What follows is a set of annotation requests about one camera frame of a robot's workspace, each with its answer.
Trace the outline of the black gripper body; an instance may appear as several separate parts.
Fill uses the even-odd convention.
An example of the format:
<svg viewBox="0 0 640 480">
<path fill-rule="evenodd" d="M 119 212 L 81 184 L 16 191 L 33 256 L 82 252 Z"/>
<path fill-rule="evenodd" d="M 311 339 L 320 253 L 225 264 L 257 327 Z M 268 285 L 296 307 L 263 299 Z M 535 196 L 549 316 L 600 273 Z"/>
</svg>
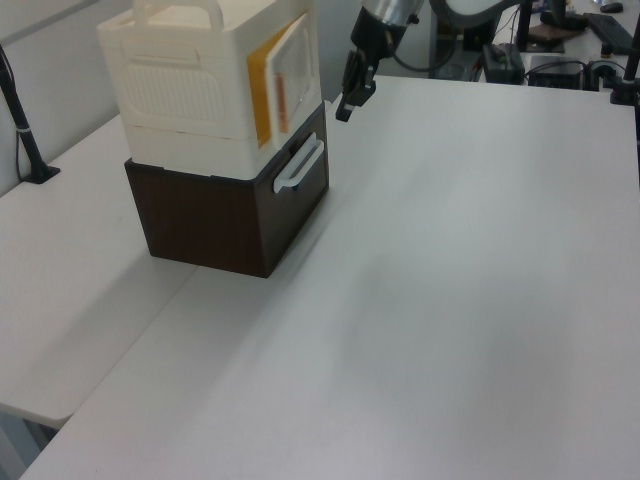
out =
<svg viewBox="0 0 640 480">
<path fill-rule="evenodd" d="M 407 25 L 388 24 L 361 9 L 351 32 L 351 41 L 366 68 L 377 68 L 391 58 L 403 39 Z"/>
</svg>

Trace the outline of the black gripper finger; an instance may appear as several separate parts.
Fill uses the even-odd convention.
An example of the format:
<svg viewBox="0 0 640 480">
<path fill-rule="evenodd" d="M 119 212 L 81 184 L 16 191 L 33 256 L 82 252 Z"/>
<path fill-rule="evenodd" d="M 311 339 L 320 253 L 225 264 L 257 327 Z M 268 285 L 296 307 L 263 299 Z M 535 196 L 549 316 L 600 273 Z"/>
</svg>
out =
<svg viewBox="0 0 640 480">
<path fill-rule="evenodd" d="M 351 50 L 342 78 L 342 96 L 335 114 L 337 120 L 348 122 L 355 108 L 363 105 L 365 73 L 366 65 L 363 53 L 360 50 Z"/>
<path fill-rule="evenodd" d="M 361 75 L 358 85 L 359 106 L 363 106 L 376 91 L 375 73 L 376 69 L 373 66 L 368 66 Z"/>
</svg>

